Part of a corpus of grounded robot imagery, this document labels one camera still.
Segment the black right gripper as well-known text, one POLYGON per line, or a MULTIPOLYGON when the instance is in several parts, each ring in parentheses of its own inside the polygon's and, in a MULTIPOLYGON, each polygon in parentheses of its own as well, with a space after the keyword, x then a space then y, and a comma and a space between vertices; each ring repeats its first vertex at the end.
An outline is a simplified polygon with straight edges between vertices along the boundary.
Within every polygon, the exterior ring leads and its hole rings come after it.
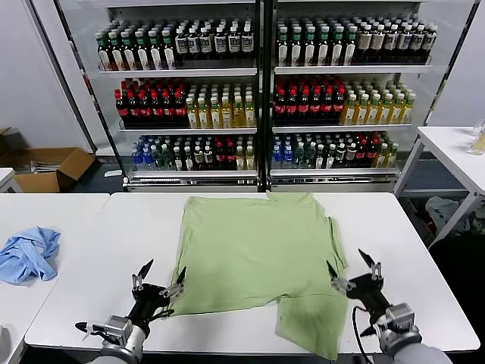
POLYGON ((382 294, 384 280, 382 265, 375 262, 370 255, 358 249, 359 254, 371 270, 370 274, 358 276, 348 281, 340 277, 333 266, 327 262, 331 286, 339 292, 347 292, 349 299, 360 300, 371 315, 383 315, 391 304, 382 294))

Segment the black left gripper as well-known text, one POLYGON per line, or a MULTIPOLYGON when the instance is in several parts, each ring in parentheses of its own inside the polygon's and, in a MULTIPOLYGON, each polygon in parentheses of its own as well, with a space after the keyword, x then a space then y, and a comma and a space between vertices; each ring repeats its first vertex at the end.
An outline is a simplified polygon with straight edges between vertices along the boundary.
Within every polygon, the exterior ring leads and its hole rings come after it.
POLYGON ((186 267, 179 273, 176 282, 167 288, 143 283, 153 262, 154 259, 149 260, 136 275, 132 275, 132 296, 135 303, 127 318, 140 328, 147 328, 150 322, 172 315, 174 310, 169 308, 171 300, 181 295, 184 290, 186 267))

